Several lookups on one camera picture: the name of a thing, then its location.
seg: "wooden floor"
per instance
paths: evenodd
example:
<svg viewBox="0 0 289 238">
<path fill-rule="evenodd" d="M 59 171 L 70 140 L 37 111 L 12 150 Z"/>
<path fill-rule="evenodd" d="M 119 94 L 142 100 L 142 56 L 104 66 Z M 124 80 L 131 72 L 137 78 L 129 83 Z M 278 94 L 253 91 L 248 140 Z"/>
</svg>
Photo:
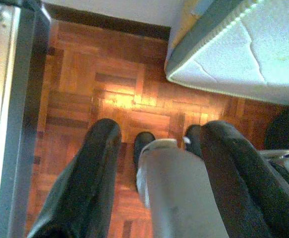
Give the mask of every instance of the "wooden floor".
<svg viewBox="0 0 289 238">
<path fill-rule="evenodd" d="M 150 238 L 150 211 L 141 204 L 132 163 L 141 131 L 178 139 L 195 124 L 223 119 L 256 148 L 282 107 L 193 90 L 169 83 L 163 64 L 167 42 L 101 28 L 54 22 L 28 204 L 26 233 L 55 179 L 78 151 L 88 128 L 101 118 L 122 130 L 110 238 Z"/>
</svg>

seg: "mattress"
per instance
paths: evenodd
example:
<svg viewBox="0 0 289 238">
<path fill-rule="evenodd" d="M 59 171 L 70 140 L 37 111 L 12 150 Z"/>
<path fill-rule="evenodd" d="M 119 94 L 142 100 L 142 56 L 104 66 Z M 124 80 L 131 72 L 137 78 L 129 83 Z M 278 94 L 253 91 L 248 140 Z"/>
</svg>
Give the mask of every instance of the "mattress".
<svg viewBox="0 0 289 238">
<path fill-rule="evenodd" d="M 187 87 L 289 105 L 289 0 L 214 0 L 166 74 Z"/>
<path fill-rule="evenodd" d="M 182 10 L 174 17 L 170 31 L 168 52 L 164 66 L 167 65 L 173 50 L 191 30 L 197 20 L 206 12 L 214 0 L 184 0 Z"/>
</svg>

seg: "black shoe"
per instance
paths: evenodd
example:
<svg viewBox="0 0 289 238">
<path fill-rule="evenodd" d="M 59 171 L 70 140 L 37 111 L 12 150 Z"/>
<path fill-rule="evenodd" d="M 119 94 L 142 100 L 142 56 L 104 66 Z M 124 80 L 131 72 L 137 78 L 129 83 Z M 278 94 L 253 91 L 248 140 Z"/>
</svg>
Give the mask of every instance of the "black shoe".
<svg viewBox="0 0 289 238">
<path fill-rule="evenodd" d="M 186 150 L 201 157 L 201 146 L 200 146 L 200 125 L 190 125 L 186 130 L 185 136 L 188 137 L 191 141 L 190 144 L 186 144 Z"/>
<path fill-rule="evenodd" d="M 136 167 L 136 171 L 138 171 L 138 162 L 142 149 L 148 145 L 150 142 L 154 141 L 155 137 L 150 132 L 140 132 L 136 138 L 134 143 L 134 164 Z"/>
</svg>

